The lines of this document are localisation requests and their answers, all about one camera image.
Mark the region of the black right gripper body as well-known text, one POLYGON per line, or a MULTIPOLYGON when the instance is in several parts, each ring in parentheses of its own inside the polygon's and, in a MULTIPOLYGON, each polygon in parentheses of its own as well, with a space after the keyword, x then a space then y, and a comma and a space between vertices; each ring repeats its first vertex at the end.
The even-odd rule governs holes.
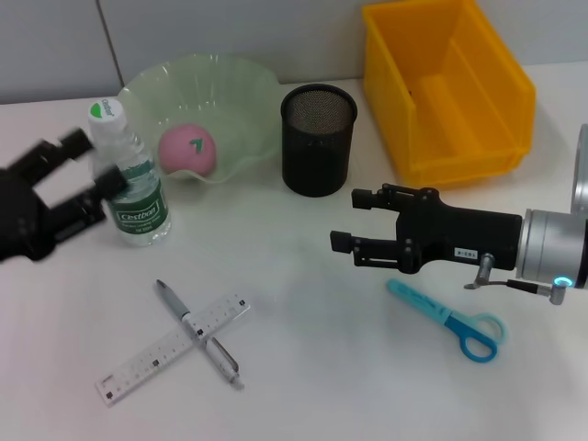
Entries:
POLYGON ((493 266, 515 268, 523 219, 519 215, 451 207, 434 188, 396 191, 398 269, 415 274, 444 260, 478 266, 484 254, 493 266))

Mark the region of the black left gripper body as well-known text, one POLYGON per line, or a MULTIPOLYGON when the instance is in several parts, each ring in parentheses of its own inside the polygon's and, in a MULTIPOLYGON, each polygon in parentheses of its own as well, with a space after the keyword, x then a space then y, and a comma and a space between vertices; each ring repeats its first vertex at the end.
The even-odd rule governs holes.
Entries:
POLYGON ((34 190, 55 169, 0 168, 0 263, 20 256, 38 262, 55 250, 53 236, 43 230, 50 209, 34 190))

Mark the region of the clear green-label water bottle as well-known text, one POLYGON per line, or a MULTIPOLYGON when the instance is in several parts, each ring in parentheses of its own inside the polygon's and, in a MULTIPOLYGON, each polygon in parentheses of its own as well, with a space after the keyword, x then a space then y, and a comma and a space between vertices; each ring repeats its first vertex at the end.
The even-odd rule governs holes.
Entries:
POLYGON ((95 175, 115 165, 128 188, 109 203, 121 237, 147 246, 163 239, 171 228, 162 181, 152 152, 130 127, 123 106, 115 98, 100 98, 88 110, 95 175))

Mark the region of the pink toy peach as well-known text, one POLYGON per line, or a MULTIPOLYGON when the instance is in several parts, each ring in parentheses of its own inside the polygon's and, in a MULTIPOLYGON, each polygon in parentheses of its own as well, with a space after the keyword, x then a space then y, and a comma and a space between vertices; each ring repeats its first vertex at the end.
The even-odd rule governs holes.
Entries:
POLYGON ((206 176, 216 168, 216 143, 202 126, 180 124, 161 136, 158 157, 160 166, 167 174, 188 171, 206 176))

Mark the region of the black mesh pen holder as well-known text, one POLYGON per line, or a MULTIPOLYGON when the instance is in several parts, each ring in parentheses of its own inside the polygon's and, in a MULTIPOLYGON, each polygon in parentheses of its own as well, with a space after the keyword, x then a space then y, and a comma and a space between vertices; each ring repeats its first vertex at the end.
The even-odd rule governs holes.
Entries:
POLYGON ((355 100, 333 85, 303 85, 284 97, 280 115, 287 187, 309 198, 338 191, 347 179, 355 100))

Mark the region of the blue scissors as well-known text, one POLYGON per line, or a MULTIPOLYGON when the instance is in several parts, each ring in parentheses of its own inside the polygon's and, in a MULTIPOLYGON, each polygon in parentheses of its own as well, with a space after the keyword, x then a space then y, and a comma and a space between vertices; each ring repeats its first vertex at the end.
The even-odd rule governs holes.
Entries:
POLYGON ((506 338, 506 327, 496 316, 489 313, 469 316, 450 309, 442 302, 398 279, 390 279, 386 288, 396 298, 450 330, 457 337, 460 350, 469 360, 476 363, 488 363, 497 356, 498 346, 506 338), (483 356, 474 354, 469 348, 471 341, 483 346, 486 354, 483 356))

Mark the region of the silver pen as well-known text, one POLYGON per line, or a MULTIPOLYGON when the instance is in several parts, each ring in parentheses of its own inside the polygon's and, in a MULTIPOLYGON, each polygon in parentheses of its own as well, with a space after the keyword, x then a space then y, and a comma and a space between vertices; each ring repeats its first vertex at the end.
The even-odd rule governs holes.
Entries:
POLYGON ((244 388, 236 359, 218 340, 215 333, 247 312, 250 305, 236 294, 214 301, 203 311, 192 313, 188 306, 161 279, 156 280, 160 298, 179 319, 188 335, 208 356, 209 360, 236 390, 244 388))

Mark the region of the green wavy glass fruit plate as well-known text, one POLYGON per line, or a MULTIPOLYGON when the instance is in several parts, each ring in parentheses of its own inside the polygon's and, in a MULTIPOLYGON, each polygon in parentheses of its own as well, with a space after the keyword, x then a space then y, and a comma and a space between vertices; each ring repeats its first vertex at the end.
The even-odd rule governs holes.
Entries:
POLYGON ((209 175, 188 171, 173 179, 222 183, 280 150, 280 85, 264 66, 244 58, 192 54, 146 69, 118 95, 130 127, 159 163, 161 136, 180 124, 197 124, 216 143, 217 163, 209 175))

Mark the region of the clear plastic ruler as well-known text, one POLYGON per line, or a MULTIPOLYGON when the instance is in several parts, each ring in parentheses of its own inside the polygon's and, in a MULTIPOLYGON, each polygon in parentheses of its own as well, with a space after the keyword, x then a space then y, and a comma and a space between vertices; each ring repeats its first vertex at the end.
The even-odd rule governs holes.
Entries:
POLYGON ((189 313, 173 331, 96 382, 104 403, 108 407, 116 404, 249 309, 241 296, 229 294, 201 312, 189 313))

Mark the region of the yellow plastic bin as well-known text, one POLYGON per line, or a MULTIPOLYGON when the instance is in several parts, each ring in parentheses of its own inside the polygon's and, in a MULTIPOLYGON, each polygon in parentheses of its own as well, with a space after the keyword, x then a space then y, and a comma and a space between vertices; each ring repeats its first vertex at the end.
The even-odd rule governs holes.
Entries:
POLYGON ((476 0, 364 6, 363 86, 397 178, 456 186, 529 153, 536 89, 476 0))

